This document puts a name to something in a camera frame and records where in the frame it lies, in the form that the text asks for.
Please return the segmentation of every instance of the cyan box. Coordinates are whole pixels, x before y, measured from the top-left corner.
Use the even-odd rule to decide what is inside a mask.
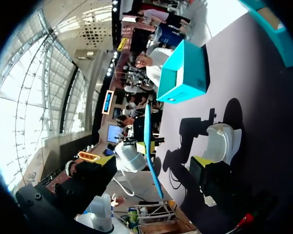
[[[183,40],[162,67],[157,100],[175,104],[205,93],[203,50]]]

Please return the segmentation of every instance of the glass roof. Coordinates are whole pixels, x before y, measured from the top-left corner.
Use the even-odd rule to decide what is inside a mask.
[[[28,164],[44,141],[60,135],[64,99],[73,74],[64,133],[84,130],[86,79],[80,70],[74,73],[76,66],[48,31],[41,14],[29,18],[1,56],[0,173],[9,190],[24,180]]]

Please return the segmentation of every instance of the black shirt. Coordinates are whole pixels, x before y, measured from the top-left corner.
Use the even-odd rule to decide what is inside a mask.
[[[163,111],[151,114],[151,130],[156,124],[159,124],[162,119]],[[133,122],[133,137],[138,141],[144,141],[145,117],[137,117]]]

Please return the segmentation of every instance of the display screen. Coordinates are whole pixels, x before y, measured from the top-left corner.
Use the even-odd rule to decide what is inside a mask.
[[[116,125],[109,125],[107,132],[107,141],[117,143],[116,137],[121,134],[123,129]]]
[[[108,115],[111,109],[111,104],[113,100],[114,91],[108,90],[106,92],[105,100],[103,103],[102,114]]]

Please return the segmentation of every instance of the teal box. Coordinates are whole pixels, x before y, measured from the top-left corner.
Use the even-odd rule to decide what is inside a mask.
[[[266,31],[275,47],[279,51],[280,56],[286,67],[293,67],[293,39],[286,28],[275,30],[258,12],[258,4],[256,0],[240,0],[248,9],[253,19]]]
[[[162,67],[157,100],[176,104],[205,93],[203,50],[183,40]]]

